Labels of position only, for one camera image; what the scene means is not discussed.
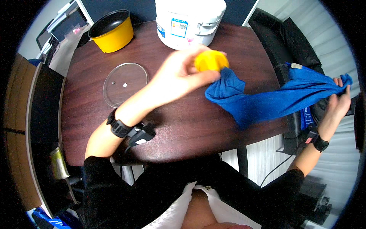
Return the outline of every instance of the white rice cooker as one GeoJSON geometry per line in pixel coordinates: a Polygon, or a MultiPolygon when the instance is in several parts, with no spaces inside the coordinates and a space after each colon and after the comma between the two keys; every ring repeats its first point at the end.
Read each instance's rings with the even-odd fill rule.
{"type": "Polygon", "coordinates": [[[176,50],[211,44],[226,10],[224,0],[155,0],[155,5],[158,36],[176,50]]]}

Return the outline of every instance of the inner cooking pot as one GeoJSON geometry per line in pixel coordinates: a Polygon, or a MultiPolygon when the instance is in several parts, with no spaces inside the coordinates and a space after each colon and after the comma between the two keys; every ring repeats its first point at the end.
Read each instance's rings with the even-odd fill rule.
{"type": "Polygon", "coordinates": [[[103,52],[115,52],[126,46],[133,37],[128,10],[116,10],[103,16],[89,30],[88,35],[103,52]]]}

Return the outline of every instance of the yellow lid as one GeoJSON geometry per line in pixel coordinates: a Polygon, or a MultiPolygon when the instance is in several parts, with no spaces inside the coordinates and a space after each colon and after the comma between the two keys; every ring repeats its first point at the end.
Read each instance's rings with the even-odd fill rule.
{"type": "Polygon", "coordinates": [[[224,67],[229,67],[229,61],[226,56],[219,51],[209,50],[202,52],[196,57],[194,66],[197,71],[221,71],[224,67]]]}

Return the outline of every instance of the sticker on rice cooker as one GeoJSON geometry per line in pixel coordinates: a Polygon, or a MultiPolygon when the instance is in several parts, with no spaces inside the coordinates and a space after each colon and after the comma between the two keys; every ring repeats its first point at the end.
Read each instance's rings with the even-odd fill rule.
{"type": "Polygon", "coordinates": [[[172,18],[170,34],[177,37],[186,37],[188,22],[172,18]]]}
{"type": "Polygon", "coordinates": [[[163,29],[158,23],[156,23],[156,27],[158,28],[159,33],[161,33],[161,36],[165,38],[165,29],[163,29]]]}

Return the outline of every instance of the person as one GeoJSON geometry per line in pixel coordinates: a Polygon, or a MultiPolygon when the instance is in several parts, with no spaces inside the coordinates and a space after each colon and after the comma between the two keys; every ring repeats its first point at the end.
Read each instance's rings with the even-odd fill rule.
{"type": "MultiPolygon", "coordinates": [[[[116,109],[114,118],[133,127],[155,108],[218,80],[219,72],[198,73],[194,67],[194,58],[206,50],[199,45],[173,52],[152,80],[116,109]]],[[[340,79],[334,82],[343,86],[340,79]]],[[[329,97],[318,125],[324,141],[334,135],[350,103],[349,86],[343,95],[329,97]]],[[[85,152],[87,228],[286,228],[304,177],[322,155],[307,144],[287,172],[263,188],[218,155],[149,165],[130,186],[109,161],[123,138],[111,132],[107,121],[93,132],[85,152]]]]}

